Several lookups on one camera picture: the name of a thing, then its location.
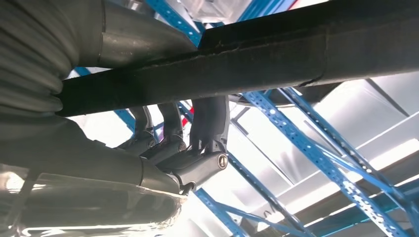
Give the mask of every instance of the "black metal beam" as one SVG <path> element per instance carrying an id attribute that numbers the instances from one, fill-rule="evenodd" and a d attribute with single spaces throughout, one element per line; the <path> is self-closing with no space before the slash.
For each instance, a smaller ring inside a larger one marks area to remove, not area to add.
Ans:
<path id="1" fill-rule="evenodd" d="M 201 50 L 64 81 L 74 116 L 419 70 L 419 1 L 331 1 L 204 33 Z"/>

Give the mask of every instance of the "red object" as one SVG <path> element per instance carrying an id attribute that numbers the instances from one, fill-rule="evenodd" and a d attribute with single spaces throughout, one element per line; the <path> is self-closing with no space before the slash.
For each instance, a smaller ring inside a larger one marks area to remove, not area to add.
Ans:
<path id="1" fill-rule="evenodd" d="M 191 109 L 189 111 L 191 113 L 194 113 L 194 107 L 191 107 Z M 186 120 L 185 118 L 183 118 L 182 119 L 182 127 L 184 127 L 187 123 L 188 123 L 188 120 Z"/>

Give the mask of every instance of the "fluorescent light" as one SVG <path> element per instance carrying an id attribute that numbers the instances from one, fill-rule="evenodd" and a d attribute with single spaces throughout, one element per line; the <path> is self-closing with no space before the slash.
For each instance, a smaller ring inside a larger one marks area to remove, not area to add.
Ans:
<path id="1" fill-rule="evenodd" d="M 320 221 L 323 221 L 323 220 L 324 220 L 324 218 L 319 218 L 319 219 L 317 219 L 315 221 L 312 221 L 312 222 L 310 222 L 308 224 L 305 224 L 304 227 L 311 226 L 311 225 L 316 224 L 317 222 L 320 222 Z"/>
<path id="2" fill-rule="evenodd" d="M 356 206 L 356 204 L 351 203 L 350 205 L 348 205 L 348 206 L 346 206 L 346 207 L 343 207 L 343 208 L 341 208 L 341 209 L 339 209 L 339 210 L 337 210 L 337 211 L 334 211 L 334 212 L 330 213 L 330 214 L 329 214 L 329 216 L 336 215 L 336 214 L 338 214 L 338 213 L 340 213 L 340 212 L 343 212 L 343 211 L 344 211 L 344 210 L 346 210 L 346 209 L 350 209 L 351 207 L 354 207 L 354 206 Z"/>

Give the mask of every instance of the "blue perforated steel beam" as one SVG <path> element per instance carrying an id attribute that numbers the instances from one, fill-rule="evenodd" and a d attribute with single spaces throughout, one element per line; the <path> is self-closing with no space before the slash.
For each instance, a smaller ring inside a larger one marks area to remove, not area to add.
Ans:
<path id="1" fill-rule="evenodd" d="M 306 137 L 274 104 L 260 92 L 246 92 L 243 96 L 259 108 L 303 154 L 307 156 L 341 191 L 355 203 L 386 235 L 408 237 L 409 235 L 385 211 L 351 182 L 323 151 Z"/>
<path id="2" fill-rule="evenodd" d="M 214 213 L 214 215 L 233 233 L 233 237 L 250 237 L 236 222 L 234 222 L 227 212 L 217 205 L 217 202 L 203 189 L 195 192 L 195 195 Z"/>
<path id="3" fill-rule="evenodd" d="M 291 103 L 295 104 L 314 124 L 318 131 L 329 141 L 329 143 L 349 161 L 336 159 L 333 154 L 323 151 L 325 155 L 339 162 L 345 168 L 360 174 L 365 180 L 376 185 L 389 196 L 409 217 L 415 233 L 419 236 L 419 208 L 408 200 L 407 197 L 399 189 L 393 186 L 388 179 L 375 170 L 368 161 L 344 139 L 338 131 L 336 131 L 324 118 L 322 118 L 314 108 L 307 103 L 298 93 L 291 87 L 278 89 Z"/>
<path id="4" fill-rule="evenodd" d="M 189 25 L 165 0 L 146 0 L 146 2 L 171 26 L 185 33 L 195 45 L 199 45 L 201 34 Z"/>

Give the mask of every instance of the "bolt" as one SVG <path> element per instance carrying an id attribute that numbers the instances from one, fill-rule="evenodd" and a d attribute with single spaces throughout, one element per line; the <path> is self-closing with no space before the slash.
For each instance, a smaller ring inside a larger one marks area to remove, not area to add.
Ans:
<path id="1" fill-rule="evenodd" d="M 177 149 L 179 152 L 186 150 L 186 144 L 182 142 Z"/>
<path id="2" fill-rule="evenodd" d="M 154 140 L 150 140 L 150 141 L 147 143 L 147 146 L 148 146 L 148 147 L 153 147 L 155 144 L 156 144 L 156 142 L 155 142 Z"/>
<path id="3" fill-rule="evenodd" d="M 225 169 L 228 164 L 228 158 L 225 154 L 221 154 L 218 156 L 218 167 L 221 169 Z"/>

